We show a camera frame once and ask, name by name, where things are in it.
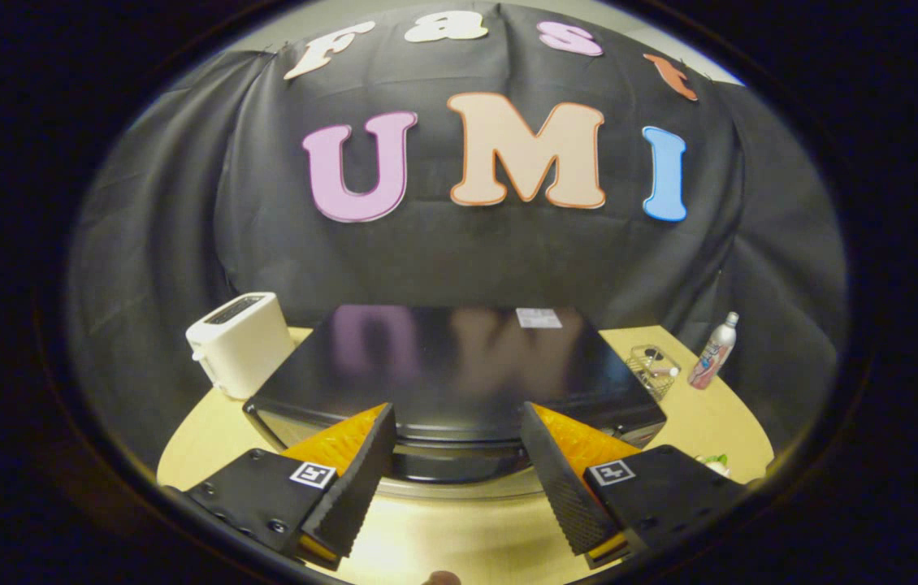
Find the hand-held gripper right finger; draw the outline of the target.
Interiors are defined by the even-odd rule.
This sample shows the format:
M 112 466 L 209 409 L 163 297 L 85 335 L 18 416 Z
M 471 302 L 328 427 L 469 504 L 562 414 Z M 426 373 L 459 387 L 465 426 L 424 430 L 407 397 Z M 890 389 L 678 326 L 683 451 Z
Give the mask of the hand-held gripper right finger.
M 674 547 L 746 495 L 681 449 L 631 447 L 532 402 L 521 438 L 571 552 L 592 569 Z

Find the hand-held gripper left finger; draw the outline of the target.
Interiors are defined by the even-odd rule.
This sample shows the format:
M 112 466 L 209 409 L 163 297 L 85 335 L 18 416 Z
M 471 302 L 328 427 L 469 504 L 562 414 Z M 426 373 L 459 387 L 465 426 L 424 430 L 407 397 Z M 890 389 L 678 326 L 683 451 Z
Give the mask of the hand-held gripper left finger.
M 395 443 L 395 408 L 386 402 L 280 453 L 248 449 L 184 497 L 281 556 L 339 563 L 351 555 Z

